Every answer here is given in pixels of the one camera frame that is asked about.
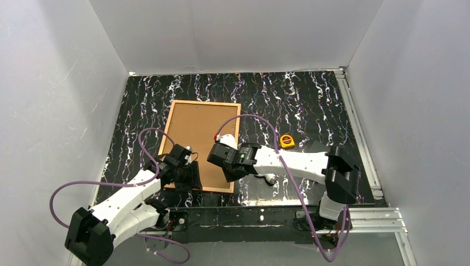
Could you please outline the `wooden picture frame with photo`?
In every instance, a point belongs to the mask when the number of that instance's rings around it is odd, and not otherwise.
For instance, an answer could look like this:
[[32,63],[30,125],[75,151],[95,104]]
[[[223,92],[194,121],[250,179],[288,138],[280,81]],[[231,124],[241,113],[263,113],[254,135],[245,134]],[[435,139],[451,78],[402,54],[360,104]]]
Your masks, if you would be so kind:
[[234,182],[228,183],[220,167],[207,161],[214,144],[214,135],[228,119],[241,113],[241,104],[205,101],[173,100],[168,114],[165,133],[175,143],[189,146],[197,155],[201,191],[215,193],[234,192]]

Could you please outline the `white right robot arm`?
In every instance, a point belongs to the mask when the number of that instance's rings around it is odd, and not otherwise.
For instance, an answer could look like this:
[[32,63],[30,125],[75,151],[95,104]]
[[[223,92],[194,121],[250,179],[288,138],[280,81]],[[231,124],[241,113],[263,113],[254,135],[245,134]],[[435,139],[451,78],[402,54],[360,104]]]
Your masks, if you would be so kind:
[[360,166],[340,147],[317,153],[275,150],[259,144],[243,143],[234,148],[216,141],[207,161],[220,167],[227,182],[248,175],[287,175],[324,185],[314,215],[307,215],[315,229],[333,228],[346,206],[356,203]]

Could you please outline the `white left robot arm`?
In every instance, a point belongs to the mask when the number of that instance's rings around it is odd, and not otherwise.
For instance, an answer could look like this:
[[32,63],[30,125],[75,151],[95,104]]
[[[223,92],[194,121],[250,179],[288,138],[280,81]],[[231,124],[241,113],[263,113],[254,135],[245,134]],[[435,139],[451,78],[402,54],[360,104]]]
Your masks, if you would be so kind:
[[123,241],[148,228],[170,231],[174,222],[168,205],[153,198],[165,185],[201,188],[192,149],[175,144],[167,154],[144,165],[136,176],[102,203],[76,210],[65,248],[85,265],[103,265]]

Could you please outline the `white plastic spray nozzle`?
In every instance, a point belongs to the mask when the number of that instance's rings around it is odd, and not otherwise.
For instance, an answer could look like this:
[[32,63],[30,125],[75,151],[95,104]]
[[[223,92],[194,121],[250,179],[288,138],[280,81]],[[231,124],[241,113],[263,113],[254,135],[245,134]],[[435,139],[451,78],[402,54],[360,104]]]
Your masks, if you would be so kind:
[[269,173],[265,175],[254,175],[256,178],[263,178],[268,186],[274,186],[277,182],[275,174]]

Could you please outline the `yellow tape measure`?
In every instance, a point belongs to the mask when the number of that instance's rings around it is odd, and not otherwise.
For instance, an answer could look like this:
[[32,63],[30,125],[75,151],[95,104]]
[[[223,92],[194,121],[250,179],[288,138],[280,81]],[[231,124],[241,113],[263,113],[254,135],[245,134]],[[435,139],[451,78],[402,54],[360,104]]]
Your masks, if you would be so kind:
[[279,138],[279,144],[282,149],[291,149],[295,147],[295,141],[289,134],[284,134]]

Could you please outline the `aluminium rail base frame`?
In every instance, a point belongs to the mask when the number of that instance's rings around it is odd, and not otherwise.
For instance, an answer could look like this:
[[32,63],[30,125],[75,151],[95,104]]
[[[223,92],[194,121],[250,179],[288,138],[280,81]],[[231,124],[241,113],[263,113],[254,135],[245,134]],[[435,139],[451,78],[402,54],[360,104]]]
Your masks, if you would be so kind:
[[337,221],[318,218],[317,206],[304,212],[299,206],[170,208],[138,233],[167,236],[186,244],[199,242],[295,242],[310,244],[311,218],[325,250],[339,247],[348,233],[394,233],[405,265],[416,265],[407,229],[398,208],[355,208]]

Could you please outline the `aluminium side rail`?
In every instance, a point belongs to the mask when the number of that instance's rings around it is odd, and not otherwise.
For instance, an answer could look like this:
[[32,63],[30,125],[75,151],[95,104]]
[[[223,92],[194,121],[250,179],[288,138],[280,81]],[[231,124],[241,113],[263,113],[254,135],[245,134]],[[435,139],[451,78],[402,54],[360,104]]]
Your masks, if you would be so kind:
[[353,97],[351,94],[350,86],[346,78],[346,71],[342,68],[339,68],[338,70],[334,70],[334,74],[338,82],[339,89],[341,91],[341,95],[343,97],[345,107],[348,112],[348,116],[350,118],[351,127],[359,149],[361,162],[364,165],[367,180],[371,187],[372,195],[375,200],[382,200],[384,199],[384,194],[382,191],[381,183],[377,176],[376,169],[365,140],[364,132],[361,128],[359,117],[357,115],[353,103]]

